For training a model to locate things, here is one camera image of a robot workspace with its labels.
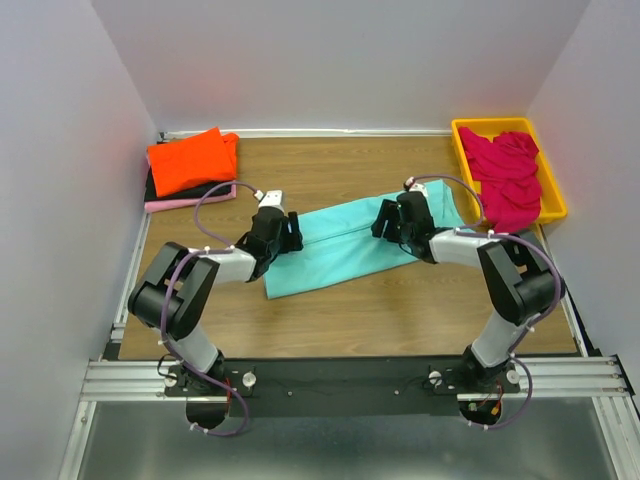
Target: wooden table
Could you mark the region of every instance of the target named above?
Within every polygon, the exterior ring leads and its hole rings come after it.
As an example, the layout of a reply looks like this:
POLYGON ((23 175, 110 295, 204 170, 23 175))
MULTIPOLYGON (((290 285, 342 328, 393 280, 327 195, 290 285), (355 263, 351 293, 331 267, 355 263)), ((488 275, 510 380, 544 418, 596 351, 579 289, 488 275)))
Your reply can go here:
MULTIPOLYGON (((239 143, 239 178, 263 191, 282 189, 299 213, 398 191, 420 173, 458 175, 449 137, 274 138, 239 143)), ((468 200, 453 187, 468 219, 468 200)), ((238 198, 201 210, 211 230, 237 240, 256 203, 238 198)), ((160 247, 174 241, 214 245, 193 224, 193 209, 154 213, 142 256, 144 272, 160 247)), ((201 324, 227 357, 459 354, 482 331, 492 310, 480 271, 416 262, 322 290, 267 300, 262 280, 212 291, 201 324)), ((163 354, 156 334, 129 316, 120 359, 163 354)), ((575 352, 558 308, 520 346, 522 353, 575 352)))

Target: turquoise cloth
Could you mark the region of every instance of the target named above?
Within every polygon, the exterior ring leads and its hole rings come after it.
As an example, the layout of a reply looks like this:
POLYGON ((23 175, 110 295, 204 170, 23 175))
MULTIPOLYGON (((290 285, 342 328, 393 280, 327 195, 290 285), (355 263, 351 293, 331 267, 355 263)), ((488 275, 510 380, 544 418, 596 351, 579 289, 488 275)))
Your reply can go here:
MULTIPOLYGON (((442 181, 426 184, 429 209, 438 227, 458 227, 451 189, 442 181)), ((402 192, 363 198, 300 215, 304 248, 280 255, 264 275, 267 298, 278 298, 328 287, 387 270, 417 259, 382 238, 371 235, 383 199, 402 192)))

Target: white wall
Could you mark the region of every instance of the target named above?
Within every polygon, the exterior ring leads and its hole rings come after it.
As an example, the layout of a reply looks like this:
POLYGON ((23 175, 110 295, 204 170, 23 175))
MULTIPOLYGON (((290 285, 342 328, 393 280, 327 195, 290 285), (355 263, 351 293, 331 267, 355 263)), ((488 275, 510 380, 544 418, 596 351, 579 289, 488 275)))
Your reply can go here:
POLYGON ((529 115, 569 207, 550 244, 587 330, 640 390, 640 2, 593 1, 529 115))
POLYGON ((588 0, 93 0, 162 130, 524 114, 588 0))
POLYGON ((3 2, 0 476, 57 478, 107 339, 154 126, 91 4, 3 2))

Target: orange cloth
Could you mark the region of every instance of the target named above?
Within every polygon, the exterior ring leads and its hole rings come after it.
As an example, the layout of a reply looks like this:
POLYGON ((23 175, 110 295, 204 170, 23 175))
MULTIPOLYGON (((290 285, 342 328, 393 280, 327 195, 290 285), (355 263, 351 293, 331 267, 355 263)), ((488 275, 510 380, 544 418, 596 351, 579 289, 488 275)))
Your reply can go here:
POLYGON ((235 180, 237 173, 235 133, 220 135, 218 127, 147 148, 156 193, 171 195, 207 182, 235 180))

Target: yellow plastic basket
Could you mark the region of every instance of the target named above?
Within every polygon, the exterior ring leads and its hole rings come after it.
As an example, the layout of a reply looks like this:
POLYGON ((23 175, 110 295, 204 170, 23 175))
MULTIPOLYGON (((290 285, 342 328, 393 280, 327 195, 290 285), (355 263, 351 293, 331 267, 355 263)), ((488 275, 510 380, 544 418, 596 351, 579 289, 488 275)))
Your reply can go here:
MULTIPOLYGON (((462 141, 458 134, 458 128, 469 127, 476 135, 481 135, 490 140, 500 135, 502 132, 525 132, 531 135, 533 140, 540 148, 540 142, 536 137, 531 123, 526 118, 457 118, 451 122, 451 130, 453 131, 453 147, 455 148, 458 162, 460 163, 460 171, 465 182, 473 187, 476 193, 481 193, 480 182, 475 182, 471 177, 469 162, 462 147, 462 141)), ((538 164, 538 173, 536 177, 542 186, 542 197, 540 198, 540 216, 536 220, 538 224, 551 223, 567 216, 567 206, 564 203, 560 189, 553 178, 551 167, 547 163, 544 152, 540 150, 536 156, 538 164)), ((474 219, 480 217, 480 208, 475 200, 469 195, 472 203, 474 219)))

